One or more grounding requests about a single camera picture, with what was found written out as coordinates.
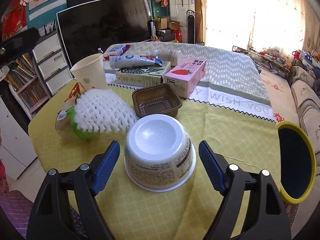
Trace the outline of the brown plastic tray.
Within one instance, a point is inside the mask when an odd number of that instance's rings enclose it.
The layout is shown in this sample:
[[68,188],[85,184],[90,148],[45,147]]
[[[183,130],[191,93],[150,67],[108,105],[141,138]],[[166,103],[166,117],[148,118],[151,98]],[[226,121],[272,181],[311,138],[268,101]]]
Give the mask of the brown plastic tray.
[[182,107],[181,99],[167,83],[135,90],[132,101],[136,115],[140,118],[152,114],[175,117]]

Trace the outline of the white pill bottle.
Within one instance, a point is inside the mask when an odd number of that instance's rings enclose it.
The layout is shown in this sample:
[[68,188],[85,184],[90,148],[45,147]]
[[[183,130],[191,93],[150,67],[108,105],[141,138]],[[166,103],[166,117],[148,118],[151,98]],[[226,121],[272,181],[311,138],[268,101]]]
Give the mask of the white pill bottle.
[[162,61],[170,61],[172,67],[177,66],[182,59],[182,52],[180,50],[151,50],[150,55],[160,57]]

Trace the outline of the white blue tube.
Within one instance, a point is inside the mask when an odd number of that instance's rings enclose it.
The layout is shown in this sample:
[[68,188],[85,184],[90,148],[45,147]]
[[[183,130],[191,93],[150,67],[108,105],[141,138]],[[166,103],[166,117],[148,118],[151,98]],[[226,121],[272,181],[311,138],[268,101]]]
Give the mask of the white blue tube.
[[162,66],[162,59],[158,56],[143,56],[143,55],[120,55],[109,57],[111,68],[132,68],[143,66]]

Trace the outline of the white paper cup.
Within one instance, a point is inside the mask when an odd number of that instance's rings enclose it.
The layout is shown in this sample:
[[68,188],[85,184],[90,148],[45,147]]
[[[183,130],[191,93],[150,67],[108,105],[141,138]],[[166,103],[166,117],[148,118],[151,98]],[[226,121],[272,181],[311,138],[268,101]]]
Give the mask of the white paper cup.
[[71,72],[84,90],[107,89],[103,55],[93,54],[77,62]]

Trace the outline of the cluttered low glass shelf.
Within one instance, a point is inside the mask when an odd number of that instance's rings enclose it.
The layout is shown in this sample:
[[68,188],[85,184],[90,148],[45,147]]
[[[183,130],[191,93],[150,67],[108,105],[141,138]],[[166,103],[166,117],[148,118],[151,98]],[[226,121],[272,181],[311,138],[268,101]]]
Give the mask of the cluttered low glass shelf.
[[249,56],[259,71],[265,69],[284,79],[287,78],[290,72],[287,64],[281,57],[275,57],[273,55],[257,52],[253,49],[243,49],[238,46],[233,46],[232,51]]

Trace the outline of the red fire extinguisher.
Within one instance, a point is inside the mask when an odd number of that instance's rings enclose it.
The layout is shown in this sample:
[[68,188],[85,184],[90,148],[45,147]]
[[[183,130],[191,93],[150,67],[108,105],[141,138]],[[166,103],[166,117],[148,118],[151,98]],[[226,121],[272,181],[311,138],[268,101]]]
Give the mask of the red fire extinguisher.
[[172,33],[175,35],[175,39],[178,43],[182,43],[182,34],[180,29],[172,29]]

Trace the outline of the beige sofa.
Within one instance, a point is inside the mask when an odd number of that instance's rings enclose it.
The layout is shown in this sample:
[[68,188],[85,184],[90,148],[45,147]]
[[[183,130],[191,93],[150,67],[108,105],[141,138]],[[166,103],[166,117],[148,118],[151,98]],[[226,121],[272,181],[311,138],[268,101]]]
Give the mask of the beige sofa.
[[300,128],[311,142],[319,166],[319,97],[313,90],[314,79],[300,66],[293,66],[287,77],[295,102]]

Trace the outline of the pink strawberry milk carton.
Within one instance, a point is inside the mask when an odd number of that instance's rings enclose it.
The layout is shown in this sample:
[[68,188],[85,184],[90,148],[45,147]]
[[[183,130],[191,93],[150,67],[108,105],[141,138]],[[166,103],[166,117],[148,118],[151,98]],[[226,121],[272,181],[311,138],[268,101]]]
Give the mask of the pink strawberry milk carton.
[[178,96],[188,98],[206,72],[206,60],[189,57],[167,72],[164,82],[170,84]]

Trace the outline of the green floral box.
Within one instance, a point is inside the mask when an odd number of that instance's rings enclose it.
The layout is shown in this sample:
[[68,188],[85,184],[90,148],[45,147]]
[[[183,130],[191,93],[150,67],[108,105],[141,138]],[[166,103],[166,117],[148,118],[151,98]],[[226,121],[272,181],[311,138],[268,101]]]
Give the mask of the green floral box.
[[123,68],[116,72],[117,83],[124,85],[150,87],[163,83],[165,74],[171,70],[171,62],[164,61],[162,66]]

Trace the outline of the yellow rim black trash bin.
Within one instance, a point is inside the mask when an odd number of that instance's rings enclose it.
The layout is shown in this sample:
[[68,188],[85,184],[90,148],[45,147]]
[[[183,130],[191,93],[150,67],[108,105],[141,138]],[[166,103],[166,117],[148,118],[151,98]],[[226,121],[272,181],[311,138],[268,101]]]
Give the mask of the yellow rim black trash bin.
[[286,204],[297,205],[311,193],[316,157],[305,132],[289,121],[277,123],[280,144],[280,194]]

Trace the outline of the white tall air conditioner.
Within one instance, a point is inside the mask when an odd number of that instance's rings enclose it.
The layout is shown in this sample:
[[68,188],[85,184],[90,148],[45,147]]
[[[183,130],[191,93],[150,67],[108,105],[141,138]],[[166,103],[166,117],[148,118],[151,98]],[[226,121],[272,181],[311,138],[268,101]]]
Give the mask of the white tall air conditioner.
[[180,22],[182,42],[187,42],[187,11],[195,12],[195,0],[169,0],[170,17],[172,21]]

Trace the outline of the white foam fruit net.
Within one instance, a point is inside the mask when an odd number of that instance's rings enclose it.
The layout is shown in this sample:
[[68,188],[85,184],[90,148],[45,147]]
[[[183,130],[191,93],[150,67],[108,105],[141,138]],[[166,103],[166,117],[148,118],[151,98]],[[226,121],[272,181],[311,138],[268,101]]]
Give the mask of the white foam fruit net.
[[108,89],[91,89],[74,106],[75,121],[89,132],[127,132],[137,121],[135,111]]

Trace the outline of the black tower fan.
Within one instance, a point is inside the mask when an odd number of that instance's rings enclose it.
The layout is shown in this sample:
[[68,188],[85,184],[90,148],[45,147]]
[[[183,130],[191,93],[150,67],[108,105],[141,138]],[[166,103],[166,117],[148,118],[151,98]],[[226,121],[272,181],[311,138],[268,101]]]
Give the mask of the black tower fan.
[[187,43],[195,44],[195,12],[187,10]]

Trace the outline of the white instant noodle bowl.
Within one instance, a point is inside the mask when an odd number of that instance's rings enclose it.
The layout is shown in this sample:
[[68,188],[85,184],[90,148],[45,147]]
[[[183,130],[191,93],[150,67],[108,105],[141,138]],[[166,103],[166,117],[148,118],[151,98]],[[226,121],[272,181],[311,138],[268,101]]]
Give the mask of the white instant noodle bowl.
[[124,146],[124,167],[140,188],[157,193],[172,191],[191,177],[195,166],[195,147],[175,118],[152,114],[130,128]]

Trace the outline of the red snack wrapper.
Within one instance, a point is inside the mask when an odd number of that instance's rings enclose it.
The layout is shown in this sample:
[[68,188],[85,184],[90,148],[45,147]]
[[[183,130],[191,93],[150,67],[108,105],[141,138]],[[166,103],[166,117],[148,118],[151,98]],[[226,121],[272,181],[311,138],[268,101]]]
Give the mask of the red snack wrapper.
[[69,93],[69,96],[65,100],[65,105],[70,107],[76,105],[77,100],[85,91],[86,90],[82,83],[77,82]]

